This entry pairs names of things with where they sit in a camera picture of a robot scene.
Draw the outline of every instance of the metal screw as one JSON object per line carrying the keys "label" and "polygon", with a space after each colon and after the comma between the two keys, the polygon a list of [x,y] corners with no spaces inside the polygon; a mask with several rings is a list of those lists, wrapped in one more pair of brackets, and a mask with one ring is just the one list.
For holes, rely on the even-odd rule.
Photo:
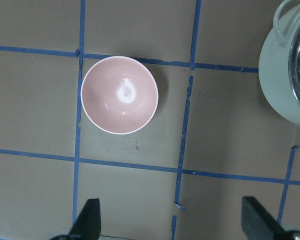
{"label": "metal screw", "polygon": [[299,231],[294,232],[292,234],[292,237],[293,237],[294,240],[300,240],[300,232]]}

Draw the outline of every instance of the pot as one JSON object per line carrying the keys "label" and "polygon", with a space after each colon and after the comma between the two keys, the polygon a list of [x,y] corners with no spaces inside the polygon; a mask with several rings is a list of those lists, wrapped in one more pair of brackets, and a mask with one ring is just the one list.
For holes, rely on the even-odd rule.
{"label": "pot", "polygon": [[284,0],[273,17],[259,59],[259,80],[267,101],[282,117],[300,125],[300,4],[279,19]]}

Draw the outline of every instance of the bowl rim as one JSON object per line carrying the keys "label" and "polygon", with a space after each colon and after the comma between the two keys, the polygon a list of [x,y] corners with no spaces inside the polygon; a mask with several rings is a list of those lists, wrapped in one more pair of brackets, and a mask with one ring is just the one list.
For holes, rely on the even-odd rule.
{"label": "bowl rim", "polygon": [[[86,81],[86,78],[87,76],[89,75],[90,71],[98,64],[104,62],[104,61],[107,61],[109,59],[127,59],[129,61],[132,61],[132,62],[135,62],[137,63],[139,66],[141,66],[150,76],[151,76],[151,79],[152,79],[152,82],[154,83],[154,86],[155,86],[155,93],[156,93],[156,103],[155,103],[155,108],[151,114],[151,116],[149,117],[149,119],[146,121],[146,123],[144,123],[142,126],[140,126],[139,128],[137,129],[134,129],[132,131],[129,131],[129,132],[113,132],[113,131],[109,131],[109,130],[106,130],[104,128],[102,128],[101,126],[99,126],[98,124],[96,124],[92,119],[91,117],[89,116],[89,114],[87,113],[86,111],[86,108],[85,108],[85,105],[84,105],[84,101],[83,101],[83,97],[82,97],[82,92],[83,92],[83,88],[84,88],[84,84],[85,84],[85,81]],[[82,81],[82,84],[81,84],[81,90],[80,90],[80,98],[81,98],[81,105],[82,105],[82,108],[84,110],[84,113],[85,115],[88,117],[88,119],[90,120],[90,122],[92,122],[95,126],[97,126],[99,129],[107,132],[107,133],[110,133],[110,134],[115,134],[115,135],[126,135],[126,134],[132,134],[140,129],[142,129],[144,126],[146,126],[150,120],[153,118],[153,116],[155,115],[155,112],[157,110],[157,107],[158,107],[158,101],[159,101],[159,92],[158,92],[158,86],[157,86],[157,83],[155,81],[155,78],[154,76],[151,74],[151,72],[148,70],[148,68],[146,68],[146,66],[144,66],[141,62],[131,58],[131,57],[128,57],[128,56],[109,56],[109,57],[106,57],[106,58],[103,58],[101,59],[100,61],[96,62],[92,67],[90,67],[90,69],[86,72],[84,78],[83,78],[83,81]]]}

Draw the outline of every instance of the bowl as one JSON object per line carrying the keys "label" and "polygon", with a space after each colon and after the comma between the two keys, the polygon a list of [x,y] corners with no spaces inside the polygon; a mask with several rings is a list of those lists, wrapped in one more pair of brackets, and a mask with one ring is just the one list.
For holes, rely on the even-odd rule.
{"label": "bowl", "polygon": [[158,106],[158,88],[150,71],[135,59],[111,56],[86,73],[81,103],[89,120],[117,135],[142,129]]}

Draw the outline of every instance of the pot handle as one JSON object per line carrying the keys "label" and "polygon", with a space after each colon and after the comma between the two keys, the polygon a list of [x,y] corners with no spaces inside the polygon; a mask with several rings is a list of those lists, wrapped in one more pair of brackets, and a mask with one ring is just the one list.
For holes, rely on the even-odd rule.
{"label": "pot handle", "polygon": [[282,10],[284,9],[284,7],[292,2],[294,0],[284,0],[279,7],[277,8],[277,10],[275,11],[274,17],[273,17],[273,29],[274,29],[274,33],[276,35],[276,39],[280,44],[284,44],[285,42],[287,42],[287,37],[283,34],[283,32],[280,30],[279,27],[279,17],[280,14],[282,12]]}

